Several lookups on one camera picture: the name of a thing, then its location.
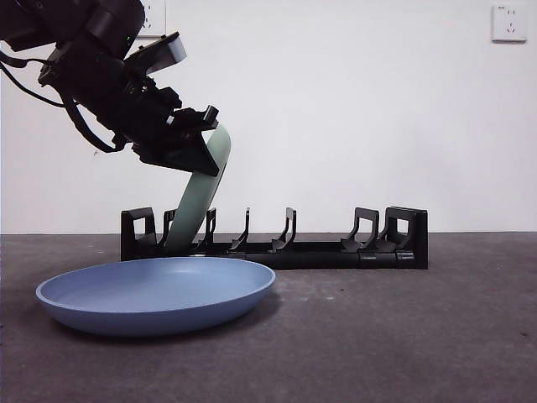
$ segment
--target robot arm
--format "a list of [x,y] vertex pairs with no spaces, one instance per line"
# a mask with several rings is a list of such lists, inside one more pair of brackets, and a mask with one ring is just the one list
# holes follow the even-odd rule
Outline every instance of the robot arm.
[[[0,0],[0,40],[14,51],[56,43],[48,60],[38,60],[39,83],[60,94],[76,128],[98,149],[117,152],[133,143],[144,163],[216,176],[201,132],[216,128],[218,111],[181,109],[177,93],[148,76],[185,58],[179,34],[125,59],[144,19],[139,0]],[[28,62],[2,52],[0,61],[18,68]],[[88,128],[78,104],[115,133],[114,147]]]

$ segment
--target blue plastic plate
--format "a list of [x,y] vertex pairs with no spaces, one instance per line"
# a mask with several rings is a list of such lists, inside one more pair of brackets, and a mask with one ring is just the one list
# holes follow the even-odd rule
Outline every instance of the blue plastic plate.
[[252,310],[276,274],[235,259],[170,258],[105,264],[45,281],[46,311],[68,327],[148,337],[213,327]]

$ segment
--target electrical outlet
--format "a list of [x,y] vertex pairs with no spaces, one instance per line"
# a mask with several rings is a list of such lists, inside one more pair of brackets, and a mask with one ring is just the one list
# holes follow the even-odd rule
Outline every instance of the electrical outlet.
[[141,0],[145,21],[138,37],[151,38],[166,34],[166,0]]
[[496,4],[493,6],[493,42],[528,40],[528,6],[526,4]]

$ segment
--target dish rack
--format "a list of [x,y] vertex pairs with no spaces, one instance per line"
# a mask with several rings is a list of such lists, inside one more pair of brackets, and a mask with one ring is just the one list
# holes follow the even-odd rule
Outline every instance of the dish rack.
[[[193,243],[183,254],[171,254],[165,247],[169,225],[176,210],[164,213],[164,231],[159,239],[155,231],[151,207],[122,212],[121,259],[152,259],[175,256],[205,256],[248,260],[274,270],[314,269],[418,269],[427,270],[429,262],[427,211],[405,207],[389,207],[385,212],[385,227],[379,233],[379,211],[357,207],[352,231],[340,241],[298,241],[297,212],[287,208],[284,231],[270,242],[252,242],[250,209],[245,216],[241,236],[231,242],[215,242],[216,208],[206,214],[204,238]],[[134,222],[145,220],[145,231],[137,235]],[[372,231],[364,241],[357,240],[362,220],[372,223]],[[407,222],[405,233],[399,231],[399,221]]]

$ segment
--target gray floor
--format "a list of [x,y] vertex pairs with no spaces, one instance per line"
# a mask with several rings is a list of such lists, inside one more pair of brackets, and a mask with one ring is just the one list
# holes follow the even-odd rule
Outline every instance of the gray floor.
[[50,320],[34,288],[118,242],[3,238],[3,403],[537,401],[535,233],[431,235],[429,271],[279,272],[258,309],[186,336]]

